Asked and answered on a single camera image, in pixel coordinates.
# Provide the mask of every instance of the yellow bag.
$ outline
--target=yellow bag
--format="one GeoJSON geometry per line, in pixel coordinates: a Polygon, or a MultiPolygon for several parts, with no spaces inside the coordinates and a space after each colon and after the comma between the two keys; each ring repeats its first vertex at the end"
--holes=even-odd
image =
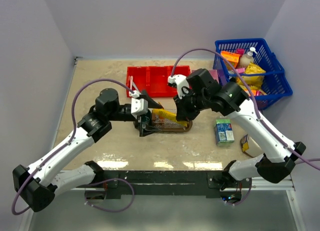
{"type": "MultiPolygon", "coordinates": [[[[261,67],[259,67],[258,65],[254,64],[253,62],[251,62],[248,67],[246,67],[245,74],[247,75],[258,75],[258,74],[265,74],[266,71],[263,70],[261,67]]],[[[261,88],[261,85],[264,81],[264,77],[265,76],[242,76],[242,78],[244,79],[244,81],[250,85],[250,86],[256,86],[257,89],[261,88]]],[[[241,80],[237,77],[236,78],[236,83],[238,85],[244,85],[241,80]]]]}

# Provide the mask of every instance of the white wall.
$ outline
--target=white wall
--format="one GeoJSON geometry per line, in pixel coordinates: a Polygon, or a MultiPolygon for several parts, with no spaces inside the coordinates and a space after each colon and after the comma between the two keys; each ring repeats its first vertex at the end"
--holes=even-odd
{"type": "MultiPolygon", "coordinates": [[[[266,115],[288,137],[306,144],[306,158],[320,158],[319,30],[320,0],[286,0],[266,35],[293,89],[291,98],[272,106],[266,115]]],[[[293,181],[308,230],[319,230],[320,172],[300,164],[293,181]]]]}
{"type": "MultiPolygon", "coordinates": [[[[12,170],[48,152],[73,57],[44,0],[0,0],[0,230],[14,231],[12,170]]],[[[17,210],[25,206],[17,205],[17,210]]]]}
{"type": "MultiPolygon", "coordinates": [[[[264,37],[284,0],[45,0],[86,58],[177,57],[215,40],[264,37]]],[[[210,57],[196,52],[190,57],[210,57]]]]}

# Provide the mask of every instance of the red plastic bin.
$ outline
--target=red plastic bin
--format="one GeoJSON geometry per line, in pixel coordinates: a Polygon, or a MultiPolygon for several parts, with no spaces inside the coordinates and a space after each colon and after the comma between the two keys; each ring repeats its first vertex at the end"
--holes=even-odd
{"type": "MultiPolygon", "coordinates": [[[[130,87],[130,79],[133,76],[133,82],[139,91],[146,90],[152,98],[172,98],[177,95],[177,90],[168,86],[168,77],[171,75],[172,69],[173,66],[129,66],[126,72],[125,84],[130,87]]],[[[177,66],[174,74],[188,76],[190,67],[177,66]]]]}

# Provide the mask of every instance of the blue basket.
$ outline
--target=blue basket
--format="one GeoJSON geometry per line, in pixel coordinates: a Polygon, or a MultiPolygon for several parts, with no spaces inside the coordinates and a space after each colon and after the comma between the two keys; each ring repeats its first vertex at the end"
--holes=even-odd
{"type": "MultiPolygon", "coordinates": [[[[215,41],[215,50],[228,51],[235,53],[236,49],[244,49],[245,53],[250,47],[255,47],[257,52],[253,55],[254,63],[266,71],[264,74],[244,74],[244,76],[264,76],[261,89],[267,94],[255,96],[260,110],[265,110],[279,99],[285,96],[291,96],[293,91],[286,80],[285,70],[276,58],[276,55],[270,51],[267,42],[263,38],[245,38],[229,39],[215,41]]],[[[219,81],[222,85],[228,83],[235,74],[228,73],[227,67],[222,58],[215,56],[213,69],[217,70],[219,81]]]]}

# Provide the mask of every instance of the beige tabletop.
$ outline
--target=beige tabletop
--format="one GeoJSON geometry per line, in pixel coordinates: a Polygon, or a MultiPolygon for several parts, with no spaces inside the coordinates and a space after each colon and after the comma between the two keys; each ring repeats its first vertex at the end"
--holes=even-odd
{"type": "MultiPolygon", "coordinates": [[[[110,78],[126,82],[128,66],[167,66],[174,60],[79,60],[64,107],[55,145],[72,130],[71,103],[76,92],[87,82],[98,78],[110,78]]],[[[191,70],[212,69],[212,60],[182,60],[191,70]]],[[[120,104],[130,103],[124,88],[109,82],[95,83],[79,96],[75,106],[77,122],[95,103],[100,91],[114,88],[119,93],[120,104]]],[[[165,109],[175,109],[171,98],[157,98],[165,109]]],[[[93,160],[106,170],[221,170],[232,160],[245,160],[240,139],[246,134],[232,122],[235,142],[229,147],[217,147],[214,125],[220,113],[204,110],[193,121],[193,127],[185,133],[154,133],[139,137],[132,122],[112,122],[112,130],[90,148],[73,159],[64,169],[72,170],[93,160]]]]}

